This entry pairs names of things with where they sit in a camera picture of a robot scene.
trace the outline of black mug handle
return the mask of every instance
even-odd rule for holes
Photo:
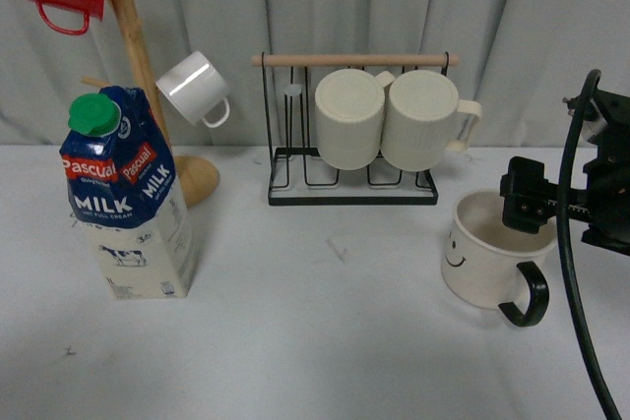
[[[514,302],[499,304],[503,315],[517,327],[533,327],[537,325],[547,311],[549,305],[549,287],[542,272],[533,261],[518,263],[519,269],[530,288],[530,305],[528,310],[521,312]]]

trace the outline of wooden bar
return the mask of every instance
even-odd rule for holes
[[[108,88],[111,84],[108,81],[102,79],[90,78],[88,76],[81,77],[81,82],[87,86],[93,86],[95,88]]]
[[[437,66],[447,65],[446,54],[265,54],[265,66]],[[460,57],[448,55],[448,66]],[[252,66],[261,67],[263,55],[252,56]]]
[[[145,91],[151,111],[156,118],[166,142],[170,146],[166,123],[159,103],[158,87],[154,75],[147,47],[142,34],[142,24],[138,18],[136,4],[134,0],[111,0],[111,4],[120,27],[120,32],[125,41],[127,56],[131,65],[134,80],[139,88]]]

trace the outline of white tabletop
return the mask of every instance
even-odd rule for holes
[[[0,418],[602,418],[559,258],[542,322],[518,329],[444,284],[451,206],[498,189],[509,158],[448,153],[437,206],[267,204],[267,148],[182,149],[220,186],[190,210],[201,249],[187,298],[115,301],[70,216],[56,147],[2,147]],[[584,187],[581,150],[575,186]],[[630,417],[630,260],[580,242],[576,269],[602,371]]]

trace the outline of green bottle cap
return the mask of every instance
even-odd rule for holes
[[[68,126],[82,135],[99,137],[113,132],[120,121],[120,111],[107,95],[87,93],[70,106]]]

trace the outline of black cable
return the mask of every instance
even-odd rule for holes
[[[569,308],[571,309],[573,327],[578,338],[580,351],[582,352],[582,359],[584,360],[589,378],[591,379],[591,384],[593,385],[593,389],[595,390],[606,419],[610,420],[620,419],[621,416],[601,374],[598,358],[593,348],[591,336],[589,335],[589,328],[582,307],[582,299],[580,298],[578,280],[573,264],[573,250],[571,249],[571,234],[569,231],[569,190],[571,188],[571,174],[573,172],[573,164],[580,140],[584,115],[600,76],[601,71],[597,69],[592,70],[587,75],[574,110],[573,119],[571,120],[571,126],[564,145],[564,152],[562,153],[562,161],[560,163],[556,217],[560,265],[562,267],[562,277],[569,301]]]

